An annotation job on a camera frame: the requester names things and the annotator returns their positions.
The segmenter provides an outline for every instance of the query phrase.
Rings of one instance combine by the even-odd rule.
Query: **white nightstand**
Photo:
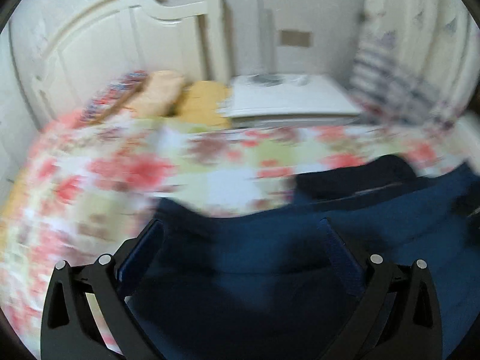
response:
[[[361,110],[332,78],[280,75],[282,84],[261,86],[252,76],[232,80],[225,113],[236,128],[344,125]]]

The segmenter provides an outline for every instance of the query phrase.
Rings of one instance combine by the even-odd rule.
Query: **white curtain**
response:
[[[352,97],[374,123],[450,129],[480,72],[480,31],[461,0],[365,0]]]

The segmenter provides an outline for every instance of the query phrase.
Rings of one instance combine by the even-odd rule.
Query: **headboard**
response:
[[[208,64],[213,80],[229,84],[223,15],[223,0],[178,7],[157,0],[99,0],[51,38],[32,82],[36,100],[48,119],[56,119],[138,69],[175,70],[193,82],[207,80]]]

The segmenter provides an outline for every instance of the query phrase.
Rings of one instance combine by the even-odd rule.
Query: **floral blanket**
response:
[[[419,129],[274,128],[204,133],[198,126],[114,117],[81,129],[56,123],[32,147],[21,199],[2,219],[0,306],[39,357],[43,302],[54,264],[92,263],[142,230],[158,197],[211,216],[289,202],[293,175],[357,166],[402,154],[420,174],[464,159],[448,138]],[[118,350],[92,304],[106,344]]]

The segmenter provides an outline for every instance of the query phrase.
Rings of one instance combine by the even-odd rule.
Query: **gray wall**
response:
[[[11,21],[12,42],[20,79],[27,96],[39,53],[72,14],[95,0],[23,0]],[[165,0],[178,5],[198,0]],[[258,52],[256,0],[226,0],[227,29],[235,74],[254,74],[261,68]],[[347,84],[357,49],[363,0],[265,0],[277,30],[311,32],[309,48],[276,47],[282,73],[330,73]]]

